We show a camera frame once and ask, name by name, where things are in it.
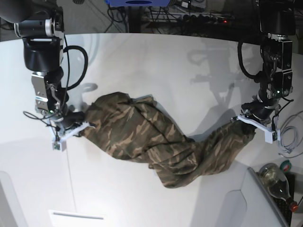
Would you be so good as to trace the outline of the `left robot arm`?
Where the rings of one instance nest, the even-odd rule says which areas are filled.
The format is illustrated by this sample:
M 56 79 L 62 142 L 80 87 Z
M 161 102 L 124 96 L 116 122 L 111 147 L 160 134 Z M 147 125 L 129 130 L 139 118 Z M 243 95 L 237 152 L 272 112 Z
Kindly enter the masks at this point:
M 262 70 L 253 75 L 243 64 L 242 45 L 238 42 L 237 52 L 243 74 L 259 84 L 256 99 L 243 104 L 242 112 L 249 119 L 265 122 L 278 107 L 280 99 L 286 99 L 292 92 L 292 50 L 293 42 L 289 36 L 296 34 L 295 1 L 293 0 L 254 0 L 253 8 L 258 17 L 261 39 L 260 56 Z

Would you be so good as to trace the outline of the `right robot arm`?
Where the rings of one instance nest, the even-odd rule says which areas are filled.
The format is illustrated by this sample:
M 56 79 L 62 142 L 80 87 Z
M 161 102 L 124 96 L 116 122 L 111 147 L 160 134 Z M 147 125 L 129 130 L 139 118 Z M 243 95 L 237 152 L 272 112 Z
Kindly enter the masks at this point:
M 88 55 L 82 47 L 64 42 L 62 7 L 54 0 L 2 0 L 0 16 L 14 25 L 16 36 L 23 41 L 25 66 L 32 71 L 36 111 L 61 130 L 82 126 L 85 114 L 69 110 L 67 92 L 84 79 Z M 82 52 L 84 68 L 77 82 L 63 87 L 61 63 L 69 50 Z

